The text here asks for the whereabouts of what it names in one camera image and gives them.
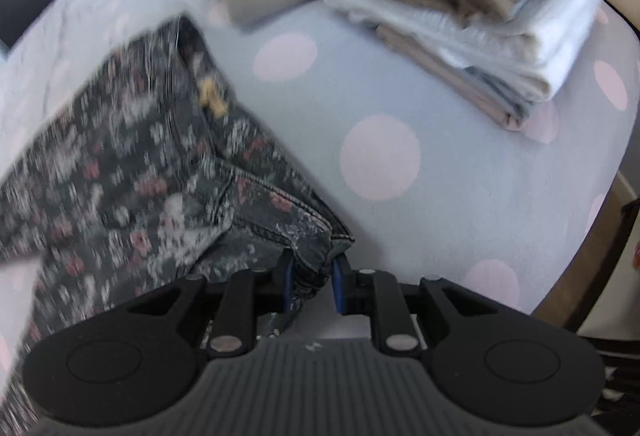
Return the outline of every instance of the floral jeans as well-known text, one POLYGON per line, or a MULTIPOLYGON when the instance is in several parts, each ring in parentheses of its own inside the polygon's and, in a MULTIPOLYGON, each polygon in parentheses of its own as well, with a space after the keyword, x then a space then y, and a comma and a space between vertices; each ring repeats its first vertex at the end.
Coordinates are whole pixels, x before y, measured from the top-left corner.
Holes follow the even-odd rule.
MULTIPOLYGON (((229 95, 178 17, 113 52, 0 188, 0 259, 44 253, 0 432, 36 421, 21 366, 43 337, 187 273, 222 282, 295 254, 295 308, 353 242, 229 95)), ((286 328, 273 315, 262 334, 286 328)))

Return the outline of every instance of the polka dot fabric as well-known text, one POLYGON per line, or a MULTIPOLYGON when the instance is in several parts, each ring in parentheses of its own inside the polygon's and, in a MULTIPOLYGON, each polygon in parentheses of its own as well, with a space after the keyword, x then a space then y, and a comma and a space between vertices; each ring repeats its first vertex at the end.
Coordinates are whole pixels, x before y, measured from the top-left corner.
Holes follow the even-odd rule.
MULTIPOLYGON (((567 83, 513 133, 319 0, 249 29, 231 25, 219 0, 56 0, 0 68, 0 165, 112 46, 179 12, 356 234, 354 267, 406 283, 441 275, 528 313, 582 243, 635 120, 638 40, 605 4, 567 83)), ((0 274, 10 355, 32 284, 0 274)), ((318 304, 299 324, 338 336, 332 301, 318 304)))

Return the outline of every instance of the folded white fabric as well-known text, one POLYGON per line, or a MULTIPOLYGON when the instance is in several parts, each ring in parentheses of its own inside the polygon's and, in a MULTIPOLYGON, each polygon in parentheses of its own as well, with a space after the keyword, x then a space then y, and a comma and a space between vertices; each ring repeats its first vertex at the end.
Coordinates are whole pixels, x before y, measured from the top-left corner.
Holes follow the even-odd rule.
POLYGON ((507 23, 467 28, 444 12, 397 0, 325 0, 352 19, 391 26, 454 68, 476 66, 532 102, 550 99, 593 25, 600 0, 527 0, 507 23))

